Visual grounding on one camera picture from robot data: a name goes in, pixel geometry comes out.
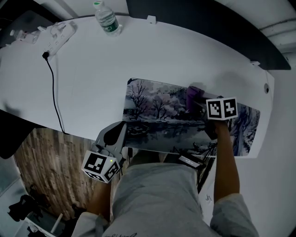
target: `white table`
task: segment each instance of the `white table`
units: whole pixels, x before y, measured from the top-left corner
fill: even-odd
[[[237,51],[178,26],[118,17],[119,37],[108,37],[94,17],[76,19],[76,33],[50,61],[57,82],[56,99],[67,133],[95,140],[122,119],[129,78],[188,87],[198,82],[206,92],[236,96],[260,110],[248,157],[257,157],[272,110],[274,78]],[[0,50],[0,109],[5,104],[19,117],[61,130],[53,107],[51,73],[42,58],[50,40],[42,32],[34,45],[14,42]],[[269,83],[270,92],[264,91]]]

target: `water bottle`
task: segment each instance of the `water bottle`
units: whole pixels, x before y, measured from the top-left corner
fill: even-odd
[[[34,44],[37,41],[39,36],[39,34],[31,34],[23,30],[19,30],[19,31],[12,30],[10,32],[10,35],[13,36],[16,40],[25,41],[31,44]]]
[[[95,1],[93,6],[97,9],[95,17],[105,33],[109,36],[119,35],[122,26],[118,24],[114,12],[105,6],[104,1]]]

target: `winter landscape painting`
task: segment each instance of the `winter landscape painting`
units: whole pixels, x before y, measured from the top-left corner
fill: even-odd
[[[216,156],[217,139],[207,119],[206,99],[219,98],[198,88],[194,111],[187,101],[187,88],[130,79],[123,120],[128,124],[126,146],[143,150]],[[247,156],[252,146],[260,111],[238,103],[238,117],[228,121],[235,156]]]

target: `bottle cap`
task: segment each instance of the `bottle cap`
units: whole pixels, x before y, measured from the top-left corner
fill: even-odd
[[[96,9],[100,9],[101,7],[103,7],[105,4],[104,4],[104,1],[95,1],[93,3],[93,7],[96,8]]]

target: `purple object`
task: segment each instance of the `purple object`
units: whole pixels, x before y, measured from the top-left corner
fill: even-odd
[[[190,113],[198,111],[198,102],[204,100],[204,91],[197,87],[190,86],[187,89],[186,109]]]

